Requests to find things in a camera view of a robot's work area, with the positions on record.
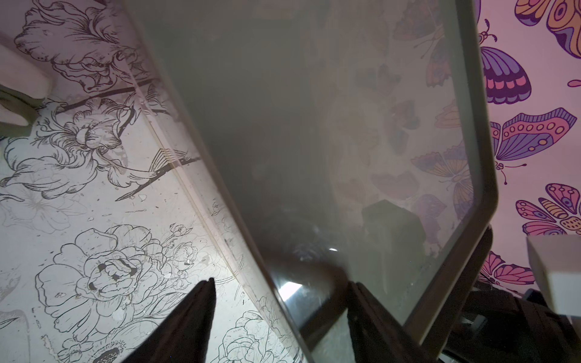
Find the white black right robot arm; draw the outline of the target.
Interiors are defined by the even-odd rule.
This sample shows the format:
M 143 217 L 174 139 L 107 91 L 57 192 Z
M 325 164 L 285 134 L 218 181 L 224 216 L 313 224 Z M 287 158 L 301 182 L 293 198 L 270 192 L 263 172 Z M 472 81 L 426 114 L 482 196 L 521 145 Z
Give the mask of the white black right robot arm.
M 529 236 L 537 289 L 470 292 L 444 353 L 459 362 L 578 362 L 580 237 Z

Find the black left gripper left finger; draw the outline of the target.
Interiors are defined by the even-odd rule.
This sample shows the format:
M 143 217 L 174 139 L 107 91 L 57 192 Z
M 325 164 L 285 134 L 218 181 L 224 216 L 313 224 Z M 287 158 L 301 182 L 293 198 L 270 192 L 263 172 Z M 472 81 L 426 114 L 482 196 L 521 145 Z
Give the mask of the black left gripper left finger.
M 215 281 L 200 281 L 125 362 L 204 362 L 216 308 Z

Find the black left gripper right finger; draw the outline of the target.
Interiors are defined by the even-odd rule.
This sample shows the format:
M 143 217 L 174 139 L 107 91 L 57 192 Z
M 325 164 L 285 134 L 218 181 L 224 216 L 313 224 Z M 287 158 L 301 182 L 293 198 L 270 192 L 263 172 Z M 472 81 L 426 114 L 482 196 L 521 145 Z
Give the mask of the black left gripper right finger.
M 357 363 L 431 361 L 363 284 L 349 283 L 347 302 L 350 338 Z

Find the grey white work glove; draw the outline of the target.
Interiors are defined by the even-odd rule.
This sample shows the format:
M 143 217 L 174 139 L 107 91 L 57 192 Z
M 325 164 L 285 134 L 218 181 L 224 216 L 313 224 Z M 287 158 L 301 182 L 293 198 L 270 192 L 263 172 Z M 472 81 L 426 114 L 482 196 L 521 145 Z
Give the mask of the grey white work glove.
M 1 45 L 1 137 L 29 136 L 51 89 L 48 74 Z

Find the grey three-drawer storage box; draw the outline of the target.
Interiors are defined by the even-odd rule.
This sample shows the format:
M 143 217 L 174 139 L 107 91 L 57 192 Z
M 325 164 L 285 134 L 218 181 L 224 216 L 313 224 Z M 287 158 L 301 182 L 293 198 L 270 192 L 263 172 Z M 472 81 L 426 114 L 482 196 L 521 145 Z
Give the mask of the grey three-drawer storage box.
M 285 322 L 356 362 L 363 284 L 431 357 L 492 246 L 479 1 L 124 1 Z

